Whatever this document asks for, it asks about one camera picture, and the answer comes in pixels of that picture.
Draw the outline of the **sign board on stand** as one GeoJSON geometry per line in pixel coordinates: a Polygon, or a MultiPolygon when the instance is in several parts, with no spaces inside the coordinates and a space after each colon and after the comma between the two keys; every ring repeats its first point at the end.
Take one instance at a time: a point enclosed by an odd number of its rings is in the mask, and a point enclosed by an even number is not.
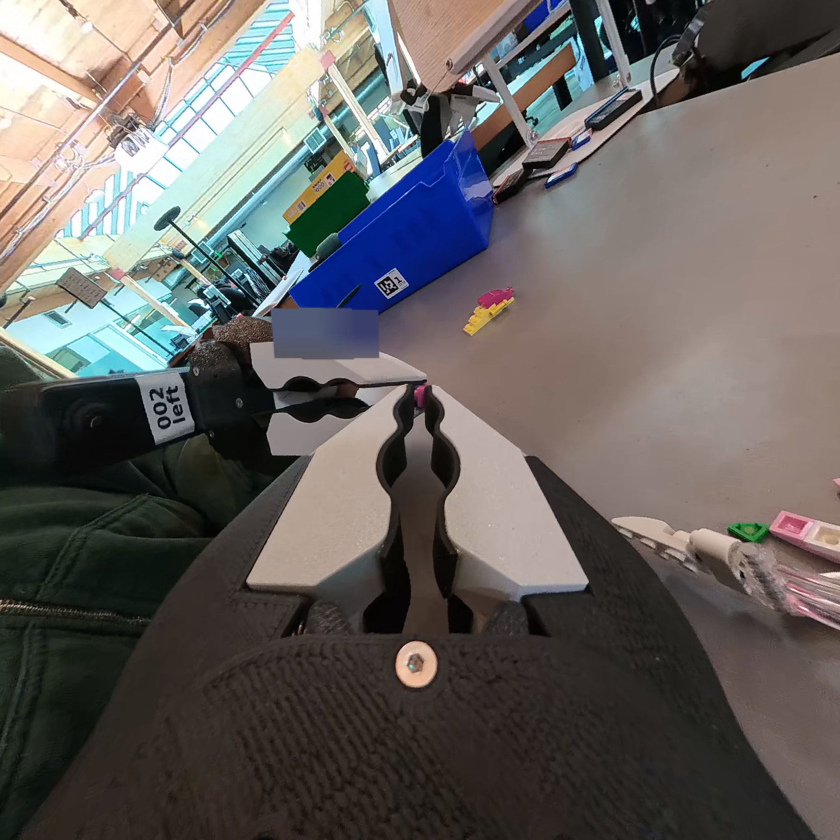
{"type": "Polygon", "coordinates": [[[112,320],[120,330],[134,337],[141,335],[156,343],[156,339],[144,328],[151,324],[151,314],[156,312],[150,303],[144,303],[143,306],[131,311],[122,311],[109,299],[109,293],[99,285],[95,276],[86,276],[76,268],[65,270],[56,284],[61,291],[72,298],[71,303],[61,312],[63,322],[68,322],[65,316],[78,304],[91,311],[104,308],[113,315],[112,320]]]}

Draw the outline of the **white lego piece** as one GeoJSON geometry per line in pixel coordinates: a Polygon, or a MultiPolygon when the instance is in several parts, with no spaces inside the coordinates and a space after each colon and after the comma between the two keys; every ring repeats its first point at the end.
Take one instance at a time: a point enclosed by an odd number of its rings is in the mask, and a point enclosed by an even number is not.
{"type": "Polygon", "coordinates": [[[625,539],[643,544],[660,558],[697,572],[697,557],[690,545],[690,534],[675,530],[665,521],[653,518],[614,518],[612,525],[625,539]]]}

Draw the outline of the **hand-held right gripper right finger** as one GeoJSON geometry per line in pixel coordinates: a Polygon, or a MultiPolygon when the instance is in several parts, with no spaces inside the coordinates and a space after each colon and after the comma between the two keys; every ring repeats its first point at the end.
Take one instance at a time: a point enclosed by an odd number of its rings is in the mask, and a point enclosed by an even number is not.
{"type": "Polygon", "coordinates": [[[444,390],[429,386],[431,467],[443,486],[434,573],[441,595],[520,602],[589,584],[525,454],[444,390]]]}

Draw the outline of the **person's green zip jacket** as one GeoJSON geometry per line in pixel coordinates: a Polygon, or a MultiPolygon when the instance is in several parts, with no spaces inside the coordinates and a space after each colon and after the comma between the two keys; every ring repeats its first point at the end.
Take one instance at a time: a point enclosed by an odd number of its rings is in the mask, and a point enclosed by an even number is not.
{"type": "Polygon", "coordinates": [[[50,479],[1,443],[1,837],[75,759],[194,559],[294,457],[206,436],[50,479]]]}

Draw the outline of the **black square box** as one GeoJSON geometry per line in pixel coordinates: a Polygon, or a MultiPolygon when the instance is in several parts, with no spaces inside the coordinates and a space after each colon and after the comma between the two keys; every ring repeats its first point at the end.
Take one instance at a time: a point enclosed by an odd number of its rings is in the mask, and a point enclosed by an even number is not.
{"type": "Polygon", "coordinates": [[[570,151],[571,139],[542,140],[533,145],[521,161],[526,173],[551,170],[570,151]]]}

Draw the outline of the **yellow cardboard box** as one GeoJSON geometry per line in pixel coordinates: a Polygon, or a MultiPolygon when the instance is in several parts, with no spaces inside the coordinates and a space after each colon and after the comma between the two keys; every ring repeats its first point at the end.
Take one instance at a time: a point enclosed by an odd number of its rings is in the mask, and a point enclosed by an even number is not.
{"type": "Polygon", "coordinates": [[[355,173],[356,165],[353,158],[345,152],[339,152],[321,173],[315,176],[309,186],[288,207],[283,217],[288,225],[293,224],[320,198],[322,193],[336,184],[347,173],[355,173]]]}

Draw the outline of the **black floor lamp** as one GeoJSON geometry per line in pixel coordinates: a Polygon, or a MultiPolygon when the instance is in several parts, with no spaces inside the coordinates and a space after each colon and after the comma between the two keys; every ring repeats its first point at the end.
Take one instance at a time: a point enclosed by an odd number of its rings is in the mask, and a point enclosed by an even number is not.
{"type": "Polygon", "coordinates": [[[168,211],[164,212],[154,223],[154,230],[157,232],[161,232],[166,228],[172,228],[176,233],[184,238],[184,240],[192,246],[193,250],[197,250],[202,256],[204,256],[213,266],[215,266],[219,271],[223,274],[226,279],[235,284],[235,279],[233,275],[231,275],[228,270],[222,266],[221,263],[216,259],[214,254],[206,250],[202,245],[197,243],[195,239],[190,236],[178,223],[177,219],[181,214],[181,208],[179,206],[173,206],[168,211]]]}

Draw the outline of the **white shelf leg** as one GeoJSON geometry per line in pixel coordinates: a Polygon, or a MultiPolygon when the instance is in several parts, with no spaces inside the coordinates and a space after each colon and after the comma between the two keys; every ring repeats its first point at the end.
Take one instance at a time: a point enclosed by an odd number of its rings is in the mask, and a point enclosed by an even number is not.
{"type": "Polygon", "coordinates": [[[632,86],[631,65],[623,45],[620,28],[613,14],[612,6],[609,1],[602,0],[595,1],[595,4],[602,18],[608,44],[616,63],[621,87],[630,88],[632,86]]]}
{"type": "Polygon", "coordinates": [[[495,88],[500,98],[507,116],[503,115],[504,111],[501,108],[497,108],[487,119],[479,123],[474,132],[476,147],[482,149],[495,139],[506,125],[512,123],[521,136],[526,149],[530,150],[538,141],[537,134],[525,120],[522,108],[516,103],[507,83],[501,77],[500,70],[490,52],[487,52],[482,57],[482,64],[488,74],[491,85],[495,88]]]}

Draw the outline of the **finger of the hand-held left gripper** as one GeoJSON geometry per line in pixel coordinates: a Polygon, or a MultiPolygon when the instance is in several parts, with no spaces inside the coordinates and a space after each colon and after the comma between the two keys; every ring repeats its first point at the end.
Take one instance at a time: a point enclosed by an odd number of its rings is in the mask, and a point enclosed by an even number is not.
{"type": "Polygon", "coordinates": [[[426,381],[425,373],[386,353],[346,360],[280,358],[271,342],[252,343],[249,352],[251,367],[271,391],[318,391],[342,384],[364,389],[426,381]]]}
{"type": "Polygon", "coordinates": [[[338,391],[274,392],[266,437],[271,454],[306,456],[366,412],[369,405],[338,391]]]}

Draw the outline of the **wooden shelf board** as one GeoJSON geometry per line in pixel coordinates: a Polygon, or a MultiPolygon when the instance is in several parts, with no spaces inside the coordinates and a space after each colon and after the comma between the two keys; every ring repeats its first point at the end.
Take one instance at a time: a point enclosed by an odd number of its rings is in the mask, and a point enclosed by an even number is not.
{"type": "Polygon", "coordinates": [[[451,88],[520,25],[539,1],[392,1],[389,8],[418,79],[431,92],[451,88]]]}

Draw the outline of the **yellow and pink lego assembly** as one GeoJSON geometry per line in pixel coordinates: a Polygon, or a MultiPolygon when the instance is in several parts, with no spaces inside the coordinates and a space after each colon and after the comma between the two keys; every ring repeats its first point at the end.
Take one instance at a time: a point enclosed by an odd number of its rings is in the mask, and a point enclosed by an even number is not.
{"type": "Polygon", "coordinates": [[[469,317],[463,331],[469,335],[475,335],[489,322],[499,316],[507,309],[515,299],[513,287],[490,290],[477,299],[477,305],[469,317]]]}

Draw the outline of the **black and white clamp tool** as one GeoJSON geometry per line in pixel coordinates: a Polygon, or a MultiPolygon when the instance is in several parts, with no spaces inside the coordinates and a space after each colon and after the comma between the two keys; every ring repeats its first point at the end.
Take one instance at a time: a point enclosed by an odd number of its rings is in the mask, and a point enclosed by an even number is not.
{"type": "Polygon", "coordinates": [[[499,104],[501,99],[494,90],[475,83],[456,82],[446,91],[431,92],[411,79],[396,101],[419,117],[420,151],[426,159],[450,134],[469,128],[480,104],[499,104]]]}

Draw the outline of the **blue plastic bin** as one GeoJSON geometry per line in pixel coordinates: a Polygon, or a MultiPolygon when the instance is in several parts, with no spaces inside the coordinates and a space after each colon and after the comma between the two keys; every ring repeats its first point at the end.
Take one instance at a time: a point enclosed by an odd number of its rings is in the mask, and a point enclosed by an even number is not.
{"type": "Polygon", "coordinates": [[[493,189],[470,131],[442,142],[338,232],[340,246],[290,290],[300,308],[384,312],[489,245],[493,189]]]}

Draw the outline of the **pink and cream lego piece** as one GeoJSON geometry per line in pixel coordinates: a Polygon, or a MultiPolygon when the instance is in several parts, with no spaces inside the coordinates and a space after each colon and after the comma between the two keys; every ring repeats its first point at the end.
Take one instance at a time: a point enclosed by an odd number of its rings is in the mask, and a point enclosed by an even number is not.
{"type": "Polygon", "coordinates": [[[808,553],[839,565],[839,525],[780,511],[770,533],[808,553]]]}

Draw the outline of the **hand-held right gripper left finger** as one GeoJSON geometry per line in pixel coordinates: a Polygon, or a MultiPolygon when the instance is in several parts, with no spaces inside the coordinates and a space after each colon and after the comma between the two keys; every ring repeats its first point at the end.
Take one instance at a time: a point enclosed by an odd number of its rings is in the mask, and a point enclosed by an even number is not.
{"type": "Polygon", "coordinates": [[[404,385],[318,447],[247,587],[332,602],[362,624],[404,624],[411,582],[392,491],[411,429],[412,387],[404,385]]]}

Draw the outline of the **dark blue tin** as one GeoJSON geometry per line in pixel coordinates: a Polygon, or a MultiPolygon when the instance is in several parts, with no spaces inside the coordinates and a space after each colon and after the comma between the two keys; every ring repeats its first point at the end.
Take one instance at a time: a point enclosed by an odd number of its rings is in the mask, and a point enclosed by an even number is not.
{"type": "Polygon", "coordinates": [[[642,102],[643,98],[643,92],[638,88],[622,89],[587,117],[584,127],[592,132],[603,131],[642,102]]]}

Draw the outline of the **green plastic bin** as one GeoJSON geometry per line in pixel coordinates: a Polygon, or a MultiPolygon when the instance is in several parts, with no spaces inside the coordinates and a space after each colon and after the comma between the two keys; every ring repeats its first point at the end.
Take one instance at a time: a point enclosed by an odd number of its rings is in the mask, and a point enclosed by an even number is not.
{"type": "Polygon", "coordinates": [[[288,225],[288,239],[304,255],[313,257],[324,239],[337,234],[369,206],[368,192],[368,185],[356,173],[343,175],[288,225]]]}

